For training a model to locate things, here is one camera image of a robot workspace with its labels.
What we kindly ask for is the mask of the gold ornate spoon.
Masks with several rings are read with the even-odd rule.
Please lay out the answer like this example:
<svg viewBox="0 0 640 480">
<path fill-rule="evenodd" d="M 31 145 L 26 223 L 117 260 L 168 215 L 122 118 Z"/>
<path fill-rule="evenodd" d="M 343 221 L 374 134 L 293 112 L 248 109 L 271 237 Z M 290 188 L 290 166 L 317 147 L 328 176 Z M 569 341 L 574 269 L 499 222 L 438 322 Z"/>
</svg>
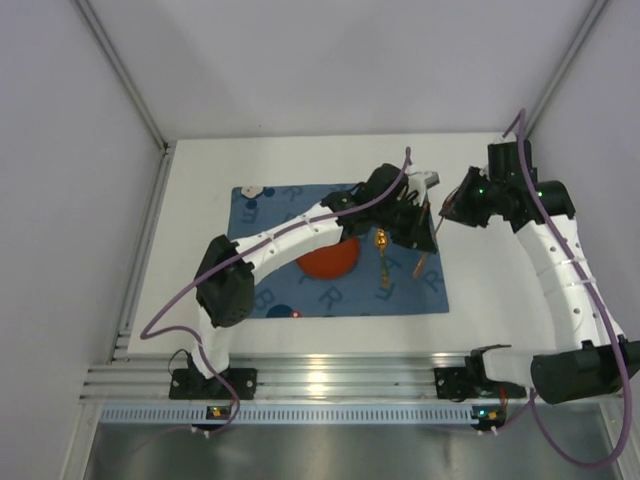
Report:
<svg viewBox="0 0 640 480">
<path fill-rule="evenodd" d="M 380 256 L 380 265 L 381 265 L 381 286 L 384 289 L 388 289 L 391 285 L 390 277 L 389 277 L 389 269 L 386 262 L 386 249 L 389 245 L 389 240 L 386 232 L 383 229 L 377 229 L 374 237 L 374 245 L 378 250 Z"/>
</svg>

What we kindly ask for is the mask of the blue letter-print cloth napkin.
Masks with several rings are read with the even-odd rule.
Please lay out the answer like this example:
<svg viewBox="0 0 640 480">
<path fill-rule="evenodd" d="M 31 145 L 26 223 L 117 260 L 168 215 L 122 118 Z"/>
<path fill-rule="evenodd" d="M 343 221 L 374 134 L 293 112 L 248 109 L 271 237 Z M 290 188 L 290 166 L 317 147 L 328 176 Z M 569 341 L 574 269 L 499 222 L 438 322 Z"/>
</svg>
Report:
<svg viewBox="0 0 640 480">
<path fill-rule="evenodd" d="M 227 236 L 239 239 L 272 229 L 308 210 L 333 191 L 350 184 L 234 187 Z M 296 260 L 256 287 L 252 318 L 402 316 L 447 313 L 449 302 L 440 256 L 428 256 L 419 279 L 413 270 L 421 252 L 389 244 L 385 257 L 391 285 L 381 286 L 381 265 L 374 232 L 357 237 L 356 266 L 334 280 L 314 279 Z"/>
</svg>

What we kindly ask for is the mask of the red round plastic plate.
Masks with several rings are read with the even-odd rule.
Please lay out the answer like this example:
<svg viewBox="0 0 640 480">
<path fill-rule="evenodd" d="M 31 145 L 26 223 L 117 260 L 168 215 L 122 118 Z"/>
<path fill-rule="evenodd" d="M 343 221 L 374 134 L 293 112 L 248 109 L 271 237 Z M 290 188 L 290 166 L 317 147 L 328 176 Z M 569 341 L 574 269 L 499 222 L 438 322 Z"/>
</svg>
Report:
<svg viewBox="0 0 640 480">
<path fill-rule="evenodd" d="M 359 255 L 360 241 L 351 238 L 305 254 L 296 264 L 311 278 L 334 280 L 348 274 L 356 266 Z"/>
</svg>

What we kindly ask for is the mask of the copper-coloured fork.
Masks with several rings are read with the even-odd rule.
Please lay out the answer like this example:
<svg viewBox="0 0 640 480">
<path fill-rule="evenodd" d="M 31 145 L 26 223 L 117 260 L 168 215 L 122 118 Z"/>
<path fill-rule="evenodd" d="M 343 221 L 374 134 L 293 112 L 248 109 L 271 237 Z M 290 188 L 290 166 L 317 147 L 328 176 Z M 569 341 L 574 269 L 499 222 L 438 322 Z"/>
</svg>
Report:
<svg viewBox="0 0 640 480">
<path fill-rule="evenodd" d="M 415 235 L 415 238 L 412 240 L 412 248 L 421 252 L 421 257 L 413 270 L 413 277 L 415 279 L 420 278 L 428 256 L 431 253 L 437 252 L 437 234 L 444 220 L 445 218 L 440 216 L 440 220 L 437 222 L 437 225 L 435 228 L 432 228 L 431 202 L 425 198 L 419 207 L 417 223 L 412 227 L 412 233 Z"/>
</svg>

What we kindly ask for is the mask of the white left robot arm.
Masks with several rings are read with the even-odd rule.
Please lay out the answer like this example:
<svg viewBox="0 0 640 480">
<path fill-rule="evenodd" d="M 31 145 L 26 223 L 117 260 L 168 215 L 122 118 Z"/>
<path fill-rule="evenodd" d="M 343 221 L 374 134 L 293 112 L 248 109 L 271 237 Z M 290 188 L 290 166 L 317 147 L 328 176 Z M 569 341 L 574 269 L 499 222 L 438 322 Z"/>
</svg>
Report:
<svg viewBox="0 0 640 480">
<path fill-rule="evenodd" d="M 402 171 L 385 163 L 367 181 L 329 193 L 281 225 L 235 240 L 214 238 L 196 273 L 200 337 L 190 369 L 205 380 L 224 372 L 230 349 L 226 332 L 253 311 L 257 285 L 306 254 L 372 229 L 385 231 L 402 248 L 436 252 L 426 204 L 438 182 L 433 171 Z"/>
</svg>

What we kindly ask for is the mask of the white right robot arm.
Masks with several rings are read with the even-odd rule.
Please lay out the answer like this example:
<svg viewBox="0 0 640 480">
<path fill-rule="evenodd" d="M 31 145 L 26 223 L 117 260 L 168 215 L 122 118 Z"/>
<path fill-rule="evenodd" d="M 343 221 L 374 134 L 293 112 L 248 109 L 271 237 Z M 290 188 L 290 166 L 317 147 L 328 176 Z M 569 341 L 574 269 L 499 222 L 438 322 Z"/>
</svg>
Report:
<svg viewBox="0 0 640 480">
<path fill-rule="evenodd" d="M 575 207 L 560 181 L 539 181 L 531 145 L 495 143 L 488 164 L 471 167 L 440 211 L 451 222 L 486 227 L 501 216 L 530 258 L 549 308 L 556 347 L 536 353 L 507 345 L 471 351 L 465 363 L 483 383 L 533 388 L 548 404 L 618 392 L 622 379 L 611 342 L 617 340 L 630 376 L 639 370 L 639 344 L 619 325 L 605 327 L 592 299 L 596 280 L 578 235 Z"/>
</svg>

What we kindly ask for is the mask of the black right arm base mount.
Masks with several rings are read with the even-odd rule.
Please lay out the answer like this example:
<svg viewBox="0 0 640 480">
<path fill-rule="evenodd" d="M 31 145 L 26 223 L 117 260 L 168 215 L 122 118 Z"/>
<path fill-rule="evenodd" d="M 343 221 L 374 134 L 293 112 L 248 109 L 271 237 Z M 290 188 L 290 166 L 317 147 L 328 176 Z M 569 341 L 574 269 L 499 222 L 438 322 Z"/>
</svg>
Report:
<svg viewBox="0 0 640 480">
<path fill-rule="evenodd" d="M 484 370 L 483 355 L 494 349 L 507 348 L 495 344 L 473 349 L 464 357 L 462 367 L 437 367 L 433 370 L 438 399 L 461 403 L 468 399 L 524 399 L 524 387 L 505 381 L 490 380 Z"/>
</svg>

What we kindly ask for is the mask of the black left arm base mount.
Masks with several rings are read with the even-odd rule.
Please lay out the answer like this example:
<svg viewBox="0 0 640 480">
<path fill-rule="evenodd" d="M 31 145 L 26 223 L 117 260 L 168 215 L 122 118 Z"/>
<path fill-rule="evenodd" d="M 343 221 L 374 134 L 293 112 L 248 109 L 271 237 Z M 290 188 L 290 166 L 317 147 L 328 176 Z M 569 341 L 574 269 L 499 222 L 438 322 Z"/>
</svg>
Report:
<svg viewBox="0 0 640 480">
<path fill-rule="evenodd" d="M 258 371 L 253 368 L 228 368 L 221 377 L 206 379 L 197 369 L 192 355 L 187 355 L 187 366 L 171 372 L 169 398 L 171 400 L 253 400 L 257 388 Z"/>
</svg>

